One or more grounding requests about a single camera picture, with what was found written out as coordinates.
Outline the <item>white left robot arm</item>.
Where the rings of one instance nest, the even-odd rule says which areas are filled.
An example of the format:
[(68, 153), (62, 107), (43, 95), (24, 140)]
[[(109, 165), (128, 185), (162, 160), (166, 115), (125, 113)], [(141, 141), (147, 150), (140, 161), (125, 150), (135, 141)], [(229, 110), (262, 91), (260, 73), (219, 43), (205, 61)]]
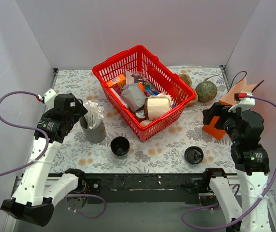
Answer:
[(22, 180), (12, 197), (4, 200), (1, 208), (16, 219), (43, 227), (50, 221), (54, 207), (68, 193), (81, 193), (86, 188), (86, 182), (82, 179), (85, 173), (78, 169), (65, 171), (48, 188), (45, 183), (64, 138), (87, 113), (87, 109), (71, 93), (57, 94), (50, 89), (36, 98), (48, 110), (34, 128), (30, 165), (25, 168)]

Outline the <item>black printed coffee cup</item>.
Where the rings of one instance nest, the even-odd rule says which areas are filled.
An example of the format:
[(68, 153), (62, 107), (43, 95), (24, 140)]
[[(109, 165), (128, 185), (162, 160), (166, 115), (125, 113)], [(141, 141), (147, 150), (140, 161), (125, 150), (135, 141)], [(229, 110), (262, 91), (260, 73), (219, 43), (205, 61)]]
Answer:
[(110, 143), (113, 156), (119, 160), (126, 159), (130, 149), (130, 143), (127, 138), (118, 136)]

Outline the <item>red plastic shopping basket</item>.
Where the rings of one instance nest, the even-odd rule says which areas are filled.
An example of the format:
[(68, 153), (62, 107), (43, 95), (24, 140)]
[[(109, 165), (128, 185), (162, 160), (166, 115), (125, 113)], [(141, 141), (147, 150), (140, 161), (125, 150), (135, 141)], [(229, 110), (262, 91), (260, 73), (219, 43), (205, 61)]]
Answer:
[[(196, 96), (195, 91), (183, 82), (178, 74), (173, 74), (142, 45), (108, 58), (94, 66), (92, 71), (100, 81), (107, 99), (141, 142), (145, 142), (176, 121), (187, 104)], [(122, 88), (117, 85), (107, 86), (108, 81), (120, 74), (125, 75), (126, 84), (137, 83), (146, 97), (170, 95), (173, 100), (172, 109), (155, 120), (146, 119), (144, 106), (132, 112), (120, 96)]]

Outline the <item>black coffee cup lid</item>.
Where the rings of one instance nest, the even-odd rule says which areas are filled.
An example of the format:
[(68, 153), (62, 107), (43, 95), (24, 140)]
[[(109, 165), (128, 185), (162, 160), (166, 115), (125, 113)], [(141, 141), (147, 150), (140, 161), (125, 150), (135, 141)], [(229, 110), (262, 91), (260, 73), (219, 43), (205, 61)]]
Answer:
[(185, 160), (190, 164), (199, 164), (204, 159), (204, 154), (201, 148), (197, 146), (190, 146), (185, 150)]

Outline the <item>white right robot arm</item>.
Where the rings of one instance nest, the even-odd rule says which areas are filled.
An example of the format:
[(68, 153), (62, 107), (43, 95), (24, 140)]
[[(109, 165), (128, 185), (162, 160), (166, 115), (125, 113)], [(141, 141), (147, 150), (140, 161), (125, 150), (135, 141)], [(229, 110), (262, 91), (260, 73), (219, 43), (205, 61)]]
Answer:
[(203, 124), (210, 125), (207, 133), (222, 130), (229, 136), (231, 157), (239, 179), (242, 205), (232, 193), (222, 168), (207, 168), (202, 187), (214, 192), (224, 213), (227, 231), (269, 232), (267, 199), (262, 192), (266, 188), (269, 168), (268, 154), (259, 143), (263, 132), (263, 117), (251, 111), (255, 100), (250, 92), (234, 95), (237, 103), (233, 106), (216, 102), (203, 110)]

